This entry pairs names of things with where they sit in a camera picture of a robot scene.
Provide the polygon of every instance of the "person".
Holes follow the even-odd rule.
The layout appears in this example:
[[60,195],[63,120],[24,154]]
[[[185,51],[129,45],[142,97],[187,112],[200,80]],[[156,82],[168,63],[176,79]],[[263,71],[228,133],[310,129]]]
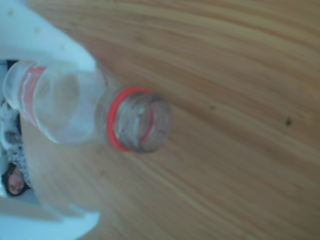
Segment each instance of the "person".
[[6,192],[19,196],[32,187],[23,150],[20,115],[3,100],[0,105],[0,142],[2,155],[9,161],[7,171],[1,176]]
[[19,196],[30,187],[24,180],[24,175],[13,163],[9,163],[8,170],[1,177],[5,190],[11,196]]

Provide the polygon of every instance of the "wood grain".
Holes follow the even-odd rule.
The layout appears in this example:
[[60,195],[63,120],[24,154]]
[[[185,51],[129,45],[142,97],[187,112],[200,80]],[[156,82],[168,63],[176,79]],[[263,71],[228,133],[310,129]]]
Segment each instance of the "wood grain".
[[101,210],[84,240],[320,239],[319,1],[28,4],[174,112],[150,155],[23,124],[41,201]]

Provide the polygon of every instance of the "white cloth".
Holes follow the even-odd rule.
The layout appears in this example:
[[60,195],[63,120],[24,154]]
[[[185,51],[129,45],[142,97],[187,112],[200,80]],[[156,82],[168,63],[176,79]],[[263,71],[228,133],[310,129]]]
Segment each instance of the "white cloth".
[[19,112],[13,110],[9,104],[3,100],[0,105],[0,141],[4,148],[2,155],[7,155],[10,163],[15,164],[22,172],[25,183],[32,187],[25,152],[23,149],[22,136],[17,127]]

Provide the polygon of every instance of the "bottle opening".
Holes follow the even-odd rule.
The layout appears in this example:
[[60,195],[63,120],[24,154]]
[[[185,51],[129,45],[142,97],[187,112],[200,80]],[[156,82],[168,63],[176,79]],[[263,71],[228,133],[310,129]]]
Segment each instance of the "bottle opening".
[[106,121],[106,135],[115,148],[150,153],[166,141],[172,115],[162,96],[134,86],[118,93]]

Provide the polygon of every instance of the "table surface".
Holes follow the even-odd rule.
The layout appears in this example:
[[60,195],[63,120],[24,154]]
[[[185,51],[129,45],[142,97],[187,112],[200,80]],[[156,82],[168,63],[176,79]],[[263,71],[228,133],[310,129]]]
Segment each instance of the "table surface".
[[174,113],[149,155],[54,145],[23,123],[40,200],[101,210],[83,240],[320,238],[319,1],[28,4]]

